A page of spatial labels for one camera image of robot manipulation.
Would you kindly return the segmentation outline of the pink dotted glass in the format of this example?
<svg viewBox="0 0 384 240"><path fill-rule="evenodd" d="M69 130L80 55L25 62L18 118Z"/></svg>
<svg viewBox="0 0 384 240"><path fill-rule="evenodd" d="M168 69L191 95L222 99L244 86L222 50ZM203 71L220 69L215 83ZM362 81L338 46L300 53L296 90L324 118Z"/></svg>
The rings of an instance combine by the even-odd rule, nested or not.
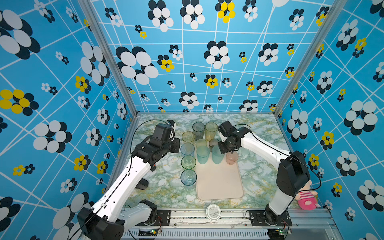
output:
<svg viewBox="0 0 384 240"><path fill-rule="evenodd" d="M239 155L236 151L226 154L226 162L228 165L234 165L239 159Z"/></svg>

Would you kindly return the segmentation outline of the small grey glass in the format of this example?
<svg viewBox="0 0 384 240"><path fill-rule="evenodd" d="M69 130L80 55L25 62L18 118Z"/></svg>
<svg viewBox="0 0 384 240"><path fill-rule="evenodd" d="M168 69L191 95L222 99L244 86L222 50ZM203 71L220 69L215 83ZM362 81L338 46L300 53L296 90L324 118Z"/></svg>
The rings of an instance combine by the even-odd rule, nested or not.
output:
<svg viewBox="0 0 384 240"><path fill-rule="evenodd" d="M220 142L220 140L218 140L218 139L211 139L211 140L209 141L209 148L210 148L210 151L212 151L213 148L214 148L215 146L218 145L218 142Z"/></svg>

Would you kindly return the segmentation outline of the teal glass lowest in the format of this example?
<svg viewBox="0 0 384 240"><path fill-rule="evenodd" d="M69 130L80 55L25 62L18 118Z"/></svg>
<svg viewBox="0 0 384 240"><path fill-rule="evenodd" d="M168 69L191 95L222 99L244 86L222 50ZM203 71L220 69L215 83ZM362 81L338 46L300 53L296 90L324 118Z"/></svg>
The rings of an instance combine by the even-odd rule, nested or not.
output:
<svg viewBox="0 0 384 240"><path fill-rule="evenodd" d="M221 153L218 145L212 149L212 159L215 164L220 164L224 158L224 154Z"/></svg>

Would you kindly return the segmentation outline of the teal glass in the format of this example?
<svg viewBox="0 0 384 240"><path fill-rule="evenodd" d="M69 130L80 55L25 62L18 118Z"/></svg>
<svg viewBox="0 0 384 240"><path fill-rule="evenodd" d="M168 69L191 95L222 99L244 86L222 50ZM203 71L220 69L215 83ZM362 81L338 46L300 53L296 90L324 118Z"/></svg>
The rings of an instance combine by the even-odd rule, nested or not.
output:
<svg viewBox="0 0 384 240"><path fill-rule="evenodd" d="M206 146L200 146L197 148L197 158L201 165L207 163L210 156L210 149Z"/></svg>

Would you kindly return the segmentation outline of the light green short glass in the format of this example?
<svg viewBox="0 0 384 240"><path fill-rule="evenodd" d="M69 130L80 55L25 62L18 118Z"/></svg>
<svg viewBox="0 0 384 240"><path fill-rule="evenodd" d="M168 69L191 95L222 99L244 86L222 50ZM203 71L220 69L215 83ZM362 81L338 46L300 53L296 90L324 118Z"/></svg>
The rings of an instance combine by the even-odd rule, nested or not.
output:
<svg viewBox="0 0 384 240"><path fill-rule="evenodd" d="M205 139L199 139L196 141L196 147L206 147L207 146L207 141Z"/></svg>

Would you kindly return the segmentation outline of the blue short glass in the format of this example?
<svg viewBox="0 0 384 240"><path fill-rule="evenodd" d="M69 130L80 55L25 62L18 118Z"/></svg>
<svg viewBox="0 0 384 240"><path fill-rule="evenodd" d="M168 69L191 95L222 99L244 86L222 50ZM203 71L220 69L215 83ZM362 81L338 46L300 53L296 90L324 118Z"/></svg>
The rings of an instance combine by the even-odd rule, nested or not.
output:
<svg viewBox="0 0 384 240"><path fill-rule="evenodd" d="M181 145L180 151L184 156L193 156L195 152L195 146L192 143L184 143Z"/></svg>

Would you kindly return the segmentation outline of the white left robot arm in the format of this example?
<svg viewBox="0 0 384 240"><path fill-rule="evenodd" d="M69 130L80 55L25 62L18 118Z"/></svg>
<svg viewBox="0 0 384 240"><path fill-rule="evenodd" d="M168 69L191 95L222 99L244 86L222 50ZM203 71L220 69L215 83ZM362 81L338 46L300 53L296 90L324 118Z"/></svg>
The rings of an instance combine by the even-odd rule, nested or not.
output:
<svg viewBox="0 0 384 240"><path fill-rule="evenodd" d="M139 223L156 220L157 205L144 200L122 212L127 199L151 168L168 153L180 151L180 140L141 142L135 147L131 162L110 189L94 206L82 208L78 214L83 240L119 240L124 231Z"/></svg>

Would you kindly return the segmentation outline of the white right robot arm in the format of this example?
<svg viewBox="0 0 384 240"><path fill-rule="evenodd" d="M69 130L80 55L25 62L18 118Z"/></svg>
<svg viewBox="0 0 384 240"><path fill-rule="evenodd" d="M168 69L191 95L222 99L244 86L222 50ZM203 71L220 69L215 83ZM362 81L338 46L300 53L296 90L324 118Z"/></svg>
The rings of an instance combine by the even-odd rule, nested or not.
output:
<svg viewBox="0 0 384 240"><path fill-rule="evenodd" d="M298 193L310 183L311 176L304 155L290 152L261 139L249 128L234 127L226 121L218 127L220 138L219 150L222 154L231 153L240 148L247 149L266 160L277 171L277 190L265 208L265 218L274 225L286 212Z"/></svg>

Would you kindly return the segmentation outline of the beige plastic tray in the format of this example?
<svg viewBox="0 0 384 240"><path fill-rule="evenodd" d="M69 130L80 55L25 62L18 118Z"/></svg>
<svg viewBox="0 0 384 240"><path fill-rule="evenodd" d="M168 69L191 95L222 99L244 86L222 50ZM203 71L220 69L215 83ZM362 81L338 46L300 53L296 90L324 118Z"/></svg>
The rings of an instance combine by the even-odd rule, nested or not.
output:
<svg viewBox="0 0 384 240"><path fill-rule="evenodd" d="M206 164L198 162L195 167L197 174L197 198L201 201L240 199L244 196L244 188L238 164L228 165L226 155L220 164L215 164L212 151Z"/></svg>

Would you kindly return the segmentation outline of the tall yellow glass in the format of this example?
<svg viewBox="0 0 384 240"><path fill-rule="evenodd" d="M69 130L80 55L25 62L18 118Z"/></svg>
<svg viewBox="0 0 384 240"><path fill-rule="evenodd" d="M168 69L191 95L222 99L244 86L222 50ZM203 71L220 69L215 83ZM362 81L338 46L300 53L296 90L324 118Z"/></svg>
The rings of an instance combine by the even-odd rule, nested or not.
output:
<svg viewBox="0 0 384 240"><path fill-rule="evenodd" d="M208 122L205 125L205 139L210 141L215 138L215 135L218 131L218 125L215 122Z"/></svg>

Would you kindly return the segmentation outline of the tall grey glass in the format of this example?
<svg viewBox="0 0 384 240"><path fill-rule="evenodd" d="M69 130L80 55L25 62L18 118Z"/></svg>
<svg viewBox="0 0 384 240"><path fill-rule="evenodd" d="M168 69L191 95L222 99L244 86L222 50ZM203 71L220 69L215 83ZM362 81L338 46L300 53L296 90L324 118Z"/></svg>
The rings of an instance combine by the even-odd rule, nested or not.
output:
<svg viewBox="0 0 384 240"><path fill-rule="evenodd" d="M203 139L205 134L205 124L202 122L196 122L193 124L193 132L195 134L195 141Z"/></svg>

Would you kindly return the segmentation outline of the black computer mouse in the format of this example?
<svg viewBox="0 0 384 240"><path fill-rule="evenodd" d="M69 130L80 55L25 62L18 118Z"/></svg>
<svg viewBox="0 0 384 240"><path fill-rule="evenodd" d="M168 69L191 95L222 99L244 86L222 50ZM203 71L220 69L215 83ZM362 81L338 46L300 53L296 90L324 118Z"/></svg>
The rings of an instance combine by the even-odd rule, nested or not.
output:
<svg viewBox="0 0 384 240"><path fill-rule="evenodd" d="M146 190L148 186L149 186L149 182L147 180L140 179L140 181L138 182L135 188L139 190Z"/></svg>

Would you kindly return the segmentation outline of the white round lid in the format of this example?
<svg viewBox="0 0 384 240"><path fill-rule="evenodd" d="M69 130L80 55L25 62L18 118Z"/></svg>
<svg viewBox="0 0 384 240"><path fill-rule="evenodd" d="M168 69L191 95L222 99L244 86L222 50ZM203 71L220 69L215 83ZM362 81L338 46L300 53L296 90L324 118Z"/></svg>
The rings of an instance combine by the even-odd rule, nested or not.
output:
<svg viewBox="0 0 384 240"><path fill-rule="evenodd" d="M207 215L207 218L212 221L212 222L215 222L217 220L220 219L221 217L221 209L218 205L215 205L215 204L211 204L209 205L207 208L206 208L206 215Z"/></svg>

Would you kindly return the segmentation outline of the aluminium corner post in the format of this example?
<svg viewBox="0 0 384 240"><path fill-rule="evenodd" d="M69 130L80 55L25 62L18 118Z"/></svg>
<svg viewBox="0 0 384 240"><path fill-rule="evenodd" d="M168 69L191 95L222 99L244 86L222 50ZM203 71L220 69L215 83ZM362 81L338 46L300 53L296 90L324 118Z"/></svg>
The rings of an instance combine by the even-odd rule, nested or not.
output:
<svg viewBox="0 0 384 240"><path fill-rule="evenodd" d="M332 26L334 25L335 21L337 20L338 16L340 15L342 9L344 8L345 4L347 3L347 0L339 0L334 1L334 3L331 5L329 14L322 24L322 26L319 28L318 32L316 33L313 41L311 42L308 50L304 54L300 64L298 65L298 68L295 72L294 77L290 80L288 83L285 91L283 92L277 107L274 111L274 116L277 118L283 107L288 101L288 98L290 94L292 93L294 87L298 84L299 80L305 73L305 70L308 68L309 64L311 63L318 47L323 43L325 37L331 30Z"/></svg>
<svg viewBox="0 0 384 240"><path fill-rule="evenodd" d="M130 97L130 93L128 91L127 85L114 59L112 50L108 45L107 39L102 31L102 27L97 19L96 12L93 9L92 3L91 1L79 0L79 5L81 6L86 19L88 20L88 22L91 25L91 28L93 29L93 34L95 35L95 38L106 58L108 66L115 77L118 88L120 89L124 99L128 104L128 107L133 115L133 119L135 119L137 117L138 111L134 105L134 101Z"/></svg>

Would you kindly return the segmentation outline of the aluminium corner post right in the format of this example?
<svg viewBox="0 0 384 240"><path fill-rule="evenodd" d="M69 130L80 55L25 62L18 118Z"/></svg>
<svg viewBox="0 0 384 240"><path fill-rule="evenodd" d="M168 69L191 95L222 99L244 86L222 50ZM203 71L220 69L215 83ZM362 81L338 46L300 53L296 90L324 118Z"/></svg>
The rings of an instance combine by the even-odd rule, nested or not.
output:
<svg viewBox="0 0 384 240"><path fill-rule="evenodd" d="M305 70L308 68L309 64L311 63L318 47L323 43L325 37L331 30L332 26L334 25L335 21L337 20L338 16L340 15L342 9L344 8L345 4L347 3L347 0L339 0L334 1L334 3L331 5L329 14L322 24L322 26L319 28L318 32L316 33L313 41L311 42L308 50L304 54L300 64L298 65L298 68L295 72L294 77L290 80L288 83L285 91L283 92L277 107L274 111L274 116L277 118L283 107L288 101L288 98L290 94L292 93L294 87L298 84L299 80L305 73Z"/></svg>

